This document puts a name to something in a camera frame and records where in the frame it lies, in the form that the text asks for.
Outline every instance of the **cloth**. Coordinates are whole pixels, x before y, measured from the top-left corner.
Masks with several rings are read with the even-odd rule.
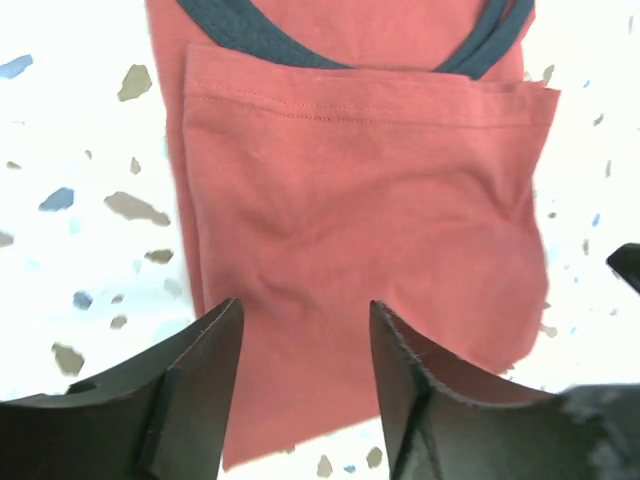
[[[206,29],[208,35],[214,34],[214,30],[219,31],[220,28],[229,32],[226,36],[236,39],[231,40],[231,44],[227,45],[229,48],[237,48],[241,39],[252,38],[253,34],[254,36],[259,35],[253,42],[253,48],[262,47],[262,51],[268,52],[267,54],[271,52],[270,54],[274,55],[280,53],[280,48],[274,47],[272,42],[277,40],[276,45],[280,45],[283,37],[291,40],[293,36],[312,49],[305,49],[301,44],[296,49],[298,54],[300,54],[299,50],[306,50],[303,54],[308,54],[302,63],[303,66],[330,66],[331,61],[327,62],[323,61],[321,57],[317,58],[318,55],[315,52],[319,49],[319,51],[329,52],[337,61],[342,61],[344,64],[373,67],[394,66],[399,69],[428,69],[437,65],[445,65],[445,60],[464,43],[469,32],[474,31],[476,21],[484,7],[484,2],[480,0],[466,1],[464,8],[456,8],[455,4],[450,4],[444,10],[436,3],[421,0],[407,1],[406,4],[399,6],[379,2],[380,5],[375,9],[358,2],[339,2],[332,8],[327,8],[328,5],[325,3],[296,2],[297,11],[304,18],[292,15],[286,8],[286,4],[268,0],[257,3],[259,10],[252,2],[245,0],[226,3],[221,0],[210,2],[192,0],[189,3],[187,0],[185,5],[190,7],[192,14],[198,16],[201,24],[209,25],[209,28]],[[499,3],[504,2],[492,1],[492,4]],[[148,0],[147,8],[152,31],[157,32],[153,36],[154,51],[156,64],[162,78],[161,88],[167,109],[167,137],[169,138],[172,170],[176,178],[191,292],[196,313],[202,315],[205,313],[205,308],[200,253],[195,247],[198,243],[198,230],[195,225],[193,201],[190,199],[185,178],[184,146],[179,130],[182,122],[181,93],[186,45],[189,43],[207,44],[211,43],[211,40],[179,8],[177,2]],[[451,11],[455,11],[454,24],[451,20]],[[376,17],[372,18],[371,15],[374,12]],[[406,12],[411,12],[411,15],[405,16]],[[265,14],[274,19],[279,26],[276,27],[272,24],[269,18],[265,17]],[[246,21],[239,20],[238,15]],[[396,28],[398,21],[413,30],[408,34],[398,35],[399,29]],[[252,27],[260,24],[262,28],[256,30],[247,27],[247,23]],[[372,28],[378,28],[379,35],[372,36],[370,33]],[[527,26],[522,29],[521,35],[524,34],[526,28]],[[284,49],[285,64],[292,63],[291,57],[296,53],[288,50],[288,48]],[[449,60],[455,60],[455,57],[450,57]],[[339,68],[341,64],[334,63],[333,66]],[[511,48],[500,62],[493,65],[485,75],[485,79],[521,80],[522,69],[521,50],[516,46]]]
[[[175,72],[163,73],[159,42],[172,39],[175,47],[166,29],[177,28],[178,14],[166,15],[168,3],[149,5],[161,79],[172,75],[173,86],[179,82]],[[274,25],[265,17],[238,15],[242,2],[234,11],[221,2],[190,5],[227,48],[298,66],[318,59],[282,35],[269,36]],[[499,27],[507,3],[489,7],[475,34],[463,31],[471,33],[460,47],[466,58],[449,44],[453,61],[442,65],[452,72],[483,77],[507,50],[505,39],[519,37],[532,4],[517,3]],[[360,40],[357,31],[352,37],[351,49]],[[385,71],[328,74],[185,40],[182,188],[193,200],[199,241],[186,248],[199,248],[205,308],[238,296],[247,312],[226,465],[377,415],[366,322],[372,299],[390,302],[423,333],[496,373],[528,353],[546,294],[531,176],[555,92],[522,83],[522,70],[511,72],[516,83],[429,74],[438,64],[425,65],[424,55],[402,72],[397,46]],[[437,58],[447,44],[438,52],[434,40],[425,50]],[[510,51],[503,60],[515,69],[521,55]],[[384,55],[376,55],[365,61],[379,64]],[[512,273],[494,279],[501,262]],[[517,275],[528,282],[514,281]],[[496,331],[499,345],[487,341]],[[256,392],[264,392],[260,402]]]

